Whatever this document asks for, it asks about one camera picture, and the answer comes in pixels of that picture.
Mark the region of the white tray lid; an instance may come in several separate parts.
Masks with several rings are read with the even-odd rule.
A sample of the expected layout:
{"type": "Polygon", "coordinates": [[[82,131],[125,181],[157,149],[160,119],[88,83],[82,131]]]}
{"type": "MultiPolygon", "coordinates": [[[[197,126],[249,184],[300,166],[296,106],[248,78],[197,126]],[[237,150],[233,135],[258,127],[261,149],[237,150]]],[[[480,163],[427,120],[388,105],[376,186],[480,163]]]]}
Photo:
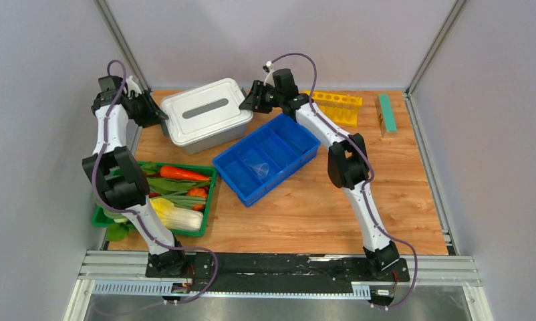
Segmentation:
{"type": "Polygon", "coordinates": [[[168,120],[236,120],[252,118],[250,110],[240,110],[244,93],[234,79],[216,82],[167,96],[160,102],[168,120]]]}

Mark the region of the grey plastic tub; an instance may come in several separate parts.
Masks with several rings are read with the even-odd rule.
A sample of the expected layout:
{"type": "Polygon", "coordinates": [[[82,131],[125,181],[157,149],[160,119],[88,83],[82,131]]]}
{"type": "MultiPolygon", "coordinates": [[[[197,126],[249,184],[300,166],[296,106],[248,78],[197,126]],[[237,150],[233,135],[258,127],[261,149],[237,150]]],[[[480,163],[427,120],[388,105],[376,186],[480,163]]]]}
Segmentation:
{"type": "Polygon", "coordinates": [[[252,118],[236,120],[167,120],[160,127],[164,136],[183,149],[196,154],[226,142],[242,138],[252,118]]]}

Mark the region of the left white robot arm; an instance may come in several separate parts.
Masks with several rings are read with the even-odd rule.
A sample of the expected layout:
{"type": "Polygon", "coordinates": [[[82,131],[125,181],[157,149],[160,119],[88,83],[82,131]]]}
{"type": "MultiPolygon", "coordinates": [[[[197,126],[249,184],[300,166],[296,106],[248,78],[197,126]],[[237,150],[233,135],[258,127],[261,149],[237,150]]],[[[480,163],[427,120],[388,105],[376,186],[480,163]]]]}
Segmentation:
{"type": "Polygon", "coordinates": [[[146,128],[167,120],[149,91],[126,77],[104,76],[92,105],[98,121],[97,143],[92,156],[84,158],[87,174],[100,207],[120,213],[139,232],[148,246],[146,275],[183,276],[189,260],[174,234],[165,228],[150,204],[150,187],[126,143],[130,120],[146,128]]]}

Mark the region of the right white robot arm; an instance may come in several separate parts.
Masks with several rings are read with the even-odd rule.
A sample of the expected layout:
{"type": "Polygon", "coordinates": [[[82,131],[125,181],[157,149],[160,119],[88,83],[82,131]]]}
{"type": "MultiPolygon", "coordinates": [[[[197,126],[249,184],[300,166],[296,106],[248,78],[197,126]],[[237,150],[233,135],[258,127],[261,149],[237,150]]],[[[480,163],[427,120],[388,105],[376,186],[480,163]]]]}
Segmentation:
{"type": "Polygon", "coordinates": [[[341,189],[360,226],[367,274],[375,280],[398,276],[400,254],[388,234],[373,199],[370,183],[374,170],[368,160],[362,135],[350,134],[331,121],[311,94],[301,93],[288,68],[272,74],[273,83],[255,80],[239,108],[268,114],[274,108],[312,133],[327,148],[327,174],[341,189]]]}

